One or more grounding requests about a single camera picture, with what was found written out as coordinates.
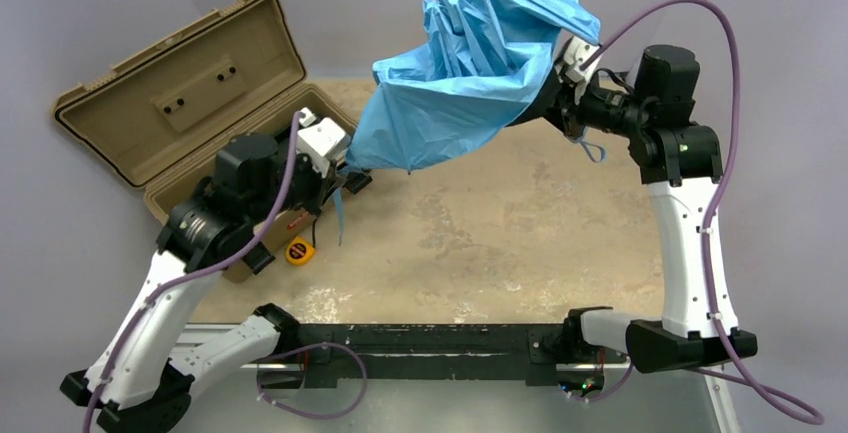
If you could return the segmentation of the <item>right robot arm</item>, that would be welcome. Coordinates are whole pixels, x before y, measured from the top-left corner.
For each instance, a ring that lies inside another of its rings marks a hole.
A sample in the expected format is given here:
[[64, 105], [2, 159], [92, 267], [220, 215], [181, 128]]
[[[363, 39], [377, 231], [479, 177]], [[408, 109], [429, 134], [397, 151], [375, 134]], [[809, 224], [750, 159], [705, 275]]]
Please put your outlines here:
[[691, 118], [700, 74], [695, 55], [649, 46], [633, 85], [616, 80], [606, 88], [595, 53], [595, 46], [572, 38], [558, 54], [562, 89], [554, 122], [576, 142], [589, 128], [627, 140], [659, 228], [664, 301], [659, 319], [606, 307], [574, 312], [576, 332], [586, 344], [625, 353], [642, 373], [754, 356], [757, 337], [739, 326], [724, 276], [713, 205], [724, 176], [720, 142]]

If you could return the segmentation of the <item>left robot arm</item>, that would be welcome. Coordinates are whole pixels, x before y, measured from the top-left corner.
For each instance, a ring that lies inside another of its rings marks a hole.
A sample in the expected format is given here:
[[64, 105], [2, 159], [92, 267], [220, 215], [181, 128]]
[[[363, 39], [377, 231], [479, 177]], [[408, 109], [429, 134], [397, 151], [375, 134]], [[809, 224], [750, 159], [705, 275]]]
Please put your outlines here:
[[197, 397], [242, 366], [287, 358], [308, 366], [348, 352], [307, 333], [273, 304], [186, 352], [175, 349], [226, 269], [271, 261], [262, 239], [280, 212], [317, 208], [336, 192], [337, 164], [348, 143], [341, 130], [292, 127], [285, 142], [248, 133], [217, 153], [213, 174], [171, 210], [142, 288], [109, 346], [61, 383], [61, 392], [85, 410], [84, 431], [168, 432]]

